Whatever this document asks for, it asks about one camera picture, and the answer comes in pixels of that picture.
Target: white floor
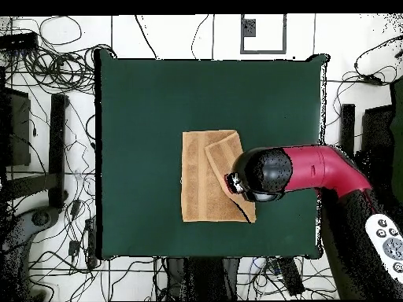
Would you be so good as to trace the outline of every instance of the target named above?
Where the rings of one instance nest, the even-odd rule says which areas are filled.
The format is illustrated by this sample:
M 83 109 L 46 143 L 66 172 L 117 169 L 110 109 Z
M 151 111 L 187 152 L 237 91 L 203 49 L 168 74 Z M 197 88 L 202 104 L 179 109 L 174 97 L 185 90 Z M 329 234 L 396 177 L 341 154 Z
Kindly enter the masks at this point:
M 403 22 L 400 24 L 393 16 L 382 14 L 288 14 L 287 15 L 287 53 L 285 55 L 247 55 L 239 54 L 240 42 L 240 15 L 209 15 L 205 14 L 189 15 L 189 16 L 139 16 L 139 22 L 143 26 L 144 32 L 153 47 L 158 58 L 176 58 L 190 59 L 193 53 L 196 58 L 211 59 L 212 54 L 215 60 L 222 59 L 290 59 L 303 61 L 313 53 L 327 53 L 331 56 L 329 65 L 327 66 L 327 122 L 337 117 L 333 108 L 337 89 L 340 86 L 342 76 L 348 71 L 354 70 L 354 62 L 360 54 L 365 50 L 380 44 L 382 41 L 390 39 L 394 36 L 402 34 Z M 31 17 L 39 24 L 45 19 L 44 17 Z M 108 44 L 115 50 L 120 58 L 137 58 L 137 57 L 153 57 L 153 53 L 147 46 L 142 37 L 139 26 L 136 24 L 134 16 L 117 16 L 117 17 L 73 17 L 79 22 L 82 29 L 82 38 L 64 46 L 55 46 L 57 51 L 65 52 L 72 50 L 80 50 L 96 44 Z M 198 29 L 198 25 L 204 20 L 205 22 Z M 14 22 L 15 29 L 28 28 L 38 31 L 38 26 L 33 20 L 16 20 Z M 198 34 L 194 39 L 194 34 L 198 29 Z M 72 21 L 61 18 L 51 20 L 43 25 L 42 33 L 49 42 L 63 43 L 79 37 L 79 29 Z M 364 55 L 358 62 L 358 68 L 361 73 L 371 74 L 379 69 L 393 65 L 397 68 L 397 77 L 402 74 L 401 61 L 394 58 L 394 55 L 401 50 L 400 42 L 393 42 L 387 47 L 374 50 Z M 390 68 L 383 70 L 385 81 L 389 82 L 394 79 L 394 72 Z M 34 83 L 32 77 L 25 73 L 16 73 L 13 76 L 13 88 L 29 93 L 31 99 L 31 112 L 37 117 L 43 119 L 50 117 L 50 96 L 44 93 L 40 87 L 33 86 L 30 89 L 26 86 L 28 83 Z M 348 87 L 351 83 L 345 83 L 340 91 Z M 73 108 L 68 108 L 67 124 L 71 131 L 66 128 L 66 144 L 77 141 L 71 149 L 66 152 L 67 160 L 65 165 L 65 188 L 74 196 L 77 189 L 81 186 L 85 179 L 86 188 L 89 186 L 89 192 L 94 193 L 94 150 L 90 147 L 90 142 L 84 132 L 81 123 L 85 124 L 87 119 L 94 114 L 94 98 L 91 95 L 72 92 L 68 93 Z M 356 105 L 356 134 L 360 133 L 361 117 L 365 109 L 390 104 L 390 88 L 389 86 L 374 87 L 363 83 L 356 83 L 348 90 L 340 95 L 341 103 L 354 103 Z M 336 111 L 339 110 L 338 102 L 335 103 Z M 49 127 L 48 125 L 36 117 L 32 117 L 35 122 L 37 136 L 30 137 L 30 143 L 38 151 L 38 154 L 47 170 L 48 147 L 49 147 Z M 89 124 L 89 132 L 94 135 L 94 122 Z M 338 141 L 338 122 L 335 122 L 326 129 L 326 142 L 334 144 Z M 360 137 L 356 137 L 355 149 L 360 147 Z M 9 173 L 8 177 L 24 177 L 33 173 L 40 174 L 42 172 L 41 165 L 37 159 L 35 152 L 31 151 L 31 164 L 27 167 L 19 166 L 13 169 L 13 173 Z M 86 200 L 90 196 L 84 192 L 80 197 Z M 47 203 L 46 193 L 38 193 L 25 199 L 18 206 L 17 212 L 24 212 L 29 208 L 37 207 Z M 90 203 L 90 207 L 76 220 L 74 228 L 76 233 L 83 229 L 84 220 L 90 215 L 94 215 L 96 208 L 94 203 Z M 60 235 L 34 244 L 31 249 L 31 261 L 37 260 L 45 251 L 53 251 L 62 258 L 70 262 L 68 257 L 68 240 L 65 228 L 65 222 L 62 216 L 53 228 L 39 234 L 35 241 L 41 241 L 44 238 Z M 52 301 L 69 300 L 73 292 L 77 290 L 90 275 L 75 273 L 68 275 L 68 265 L 60 261 L 56 256 L 46 254 L 42 260 L 44 263 L 37 263 L 31 269 L 32 279 L 40 280 L 41 283 L 52 286 L 55 294 Z M 111 283 L 120 279 L 132 262 L 136 260 L 148 261 L 150 258 L 131 258 L 121 257 L 110 262 L 110 281 Z M 262 259 L 255 260 L 253 264 L 252 258 L 242 258 L 238 271 L 238 283 L 246 284 L 250 281 L 251 276 L 260 271 Z M 320 260 L 302 260 L 301 257 L 296 259 L 296 263 L 302 270 L 302 276 L 305 286 L 315 289 L 328 296 L 337 298 L 337 292 L 329 292 L 335 290 L 334 281 L 331 278 L 331 271 L 328 269 L 326 256 Z M 78 263 L 74 263 L 77 267 L 85 268 L 83 256 L 79 256 Z M 89 281 L 86 286 L 88 289 L 82 293 L 80 301 L 104 301 L 108 295 L 109 272 L 108 263 L 103 263 L 99 268 L 100 271 L 94 272 L 95 280 L 90 285 Z M 166 283 L 165 274 L 158 275 L 158 284 L 160 288 Z M 151 300 L 155 300 L 155 294 L 152 293 L 152 263 L 135 263 L 131 266 L 130 272 L 122 279 L 121 282 L 115 284 L 113 290 L 113 300 L 145 300 L 151 296 Z M 276 280 L 274 284 L 264 281 L 257 282 L 263 287 L 259 288 L 261 292 L 270 293 L 278 291 L 275 287 L 284 290 L 281 282 Z M 248 285 L 238 285 L 237 293 L 240 300 L 248 297 Z M 75 295 L 79 295 L 83 290 L 81 288 Z M 256 293 L 253 288 L 249 289 L 249 298 L 255 299 Z M 303 297 L 311 299 L 311 292 L 305 292 Z M 287 299 L 295 299 L 290 297 L 287 292 L 283 293 Z M 313 298 L 325 298 L 320 294 L 312 294 Z M 282 300 L 280 293 L 265 295 L 258 297 L 260 300 Z

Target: folded towel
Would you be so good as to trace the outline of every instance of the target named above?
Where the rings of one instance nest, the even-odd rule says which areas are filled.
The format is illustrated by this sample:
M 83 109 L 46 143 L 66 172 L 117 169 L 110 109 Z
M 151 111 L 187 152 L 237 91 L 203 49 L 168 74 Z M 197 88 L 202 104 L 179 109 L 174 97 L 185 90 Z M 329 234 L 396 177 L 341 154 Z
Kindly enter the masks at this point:
M 182 217 L 193 221 L 256 221 L 255 204 L 230 193 L 224 180 L 242 154 L 234 130 L 183 132 Z

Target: green mat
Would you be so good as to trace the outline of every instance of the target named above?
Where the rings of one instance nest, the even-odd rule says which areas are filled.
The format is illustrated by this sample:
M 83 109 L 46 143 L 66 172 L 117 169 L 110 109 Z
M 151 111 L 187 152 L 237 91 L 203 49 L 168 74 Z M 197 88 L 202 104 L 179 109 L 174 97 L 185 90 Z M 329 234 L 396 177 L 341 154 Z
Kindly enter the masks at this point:
M 253 225 L 184 223 L 180 178 L 184 131 L 233 129 L 244 150 L 317 143 L 325 55 L 155 61 L 101 51 L 99 58 L 104 258 L 317 253 L 313 190 L 257 204 Z

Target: remote control button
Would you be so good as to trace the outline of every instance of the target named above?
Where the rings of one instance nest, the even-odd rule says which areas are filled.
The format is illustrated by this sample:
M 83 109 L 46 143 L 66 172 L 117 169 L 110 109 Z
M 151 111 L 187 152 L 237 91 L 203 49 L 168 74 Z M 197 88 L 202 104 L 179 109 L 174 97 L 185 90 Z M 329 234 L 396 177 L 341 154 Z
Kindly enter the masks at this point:
M 385 230 L 377 230 L 376 234 L 380 237 L 380 238 L 384 238 L 386 236 L 386 231 Z
M 394 260 L 403 260 L 403 242 L 398 238 L 388 238 L 383 243 L 383 251 Z
M 398 236 L 399 235 L 399 232 L 397 230 L 393 229 L 393 228 L 389 228 L 389 233 L 392 236 Z
M 403 264 L 402 263 L 395 263 L 394 264 L 394 270 L 397 273 L 403 273 Z
M 381 227 L 387 227 L 386 220 L 384 220 L 384 219 L 379 219 L 379 220 L 378 220 L 378 224 L 379 224 Z

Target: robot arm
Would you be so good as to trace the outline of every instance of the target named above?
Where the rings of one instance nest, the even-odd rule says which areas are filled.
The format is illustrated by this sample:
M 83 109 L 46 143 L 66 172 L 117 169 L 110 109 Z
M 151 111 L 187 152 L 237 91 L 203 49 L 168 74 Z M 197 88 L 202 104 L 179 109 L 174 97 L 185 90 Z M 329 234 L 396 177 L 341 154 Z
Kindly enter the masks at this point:
M 334 190 L 338 202 L 330 228 L 342 273 L 363 298 L 403 299 L 401 232 L 343 152 L 326 145 L 251 149 L 225 180 L 232 193 L 248 201 L 274 201 L 308 188 Z
M 272 201 L 279 194 L 309 188 L 335 190 L 339 198 L 371 189 L 348 157 L 326 145 L 251 149 L 235 161 L 227 184 L 248 201 Z

